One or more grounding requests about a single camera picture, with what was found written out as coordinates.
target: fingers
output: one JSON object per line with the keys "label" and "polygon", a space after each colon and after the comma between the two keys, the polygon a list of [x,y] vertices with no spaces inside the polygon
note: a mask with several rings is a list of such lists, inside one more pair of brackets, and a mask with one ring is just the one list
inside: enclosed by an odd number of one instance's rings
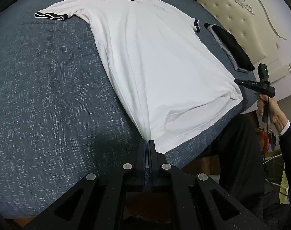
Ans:
{"label": "fingers", "polygon": [[259,107],[262,108],[262,109],[260,109],[260,111],[263,112],[264,101],[268,102],[268,100],[269,100],[270,111],[271,112],[275,112],[275,113],[277,113],[277,112],[280,113],[281,112],[281,109],[278,106],[275,98],[270,98],[269,99],[269,97],[267,95],[264,95],[264,94],[259,94],[258,96],[259,96],[260,100],[258,100],[257,107],[259,105]]}
{"label": "fingers", "polygon": [[264,95],[264,94],[259,94],[259,98],[262,99],[263,101],[266,101],[266,102],[268,102],[268,100],[269,100],[269,97],[267,95]]}
{"label": "fingers", "polygon": [[264,106],[265,106],[265,103],[263,102],[263,100],[259,99],[257,101],[257,111],[256,111],[256,113],[259,114],[259,115],[263,115]]}

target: folded clothes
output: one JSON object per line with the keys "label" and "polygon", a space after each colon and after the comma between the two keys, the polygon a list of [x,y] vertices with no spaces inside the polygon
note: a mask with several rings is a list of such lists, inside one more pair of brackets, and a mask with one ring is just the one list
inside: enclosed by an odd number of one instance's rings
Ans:
{"label": "folded clothes", "polygon": [[249,73],[255,69],[249,56],[232,34],[217,25],[205,23],[204,26],[224,50],[236,71]]}

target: dark pants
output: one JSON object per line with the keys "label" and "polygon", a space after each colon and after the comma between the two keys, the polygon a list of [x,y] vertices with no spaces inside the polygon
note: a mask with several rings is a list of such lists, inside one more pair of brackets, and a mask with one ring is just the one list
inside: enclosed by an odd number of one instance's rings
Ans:
{"label": "dark pants", "polygon": [[265,172],[255,129],[244,115],[235,116],[199,157],[218,154],[220,186],[255,211],[264,195]]}

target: yellow object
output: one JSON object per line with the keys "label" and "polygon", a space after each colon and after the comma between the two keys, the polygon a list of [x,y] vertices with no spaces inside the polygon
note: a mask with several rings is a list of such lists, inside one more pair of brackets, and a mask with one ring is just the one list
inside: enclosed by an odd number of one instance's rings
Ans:
{"label": "yellow object", "polygon": [[[284,193],[284,194],[288,194],[288,191],[286,189],[282,188],[282,187],[289,188],[288,180],[287,180],[286,173],[285,173],[285,169],[283,171],[283,179],[281,181],[280,191],[282,193]],[[288,200],[287,196],[284,196],[284,195],[282,195],[280,193],[278,197],[280,199],[281,204],[288,204],[289,203],[289,200]]]}

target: screw head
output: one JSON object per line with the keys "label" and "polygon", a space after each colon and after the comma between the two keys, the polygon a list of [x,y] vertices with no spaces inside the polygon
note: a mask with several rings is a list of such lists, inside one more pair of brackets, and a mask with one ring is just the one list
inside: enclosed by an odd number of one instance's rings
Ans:
{"label": "screw head", "polygon": [[168,163],[165,163],[161,166],[164,170],[169,170],[171,168],[171,165]]}
{"label": "screw head", "polygon": [[198,175],[198,178],[202,181],[206,181],[208,176],[207,176],[207,174],[201,173]]}
{"label": "screw head", "polygon": [[130,163],[126,163],[126,164],[123,164],[123,166],[122,166],[125,170],[130,170],[132,167],[133,167],[133,165],[131,165]]}
{"label": "screw head", "polygon": [[88,181],[92,181],[92,180],[94,180],[95,178],[96,178],[96,175],[93,174],[93,173],[90,173],[90,174],[88,174],[88,175],[86,176],[86,179],[87,179]]}

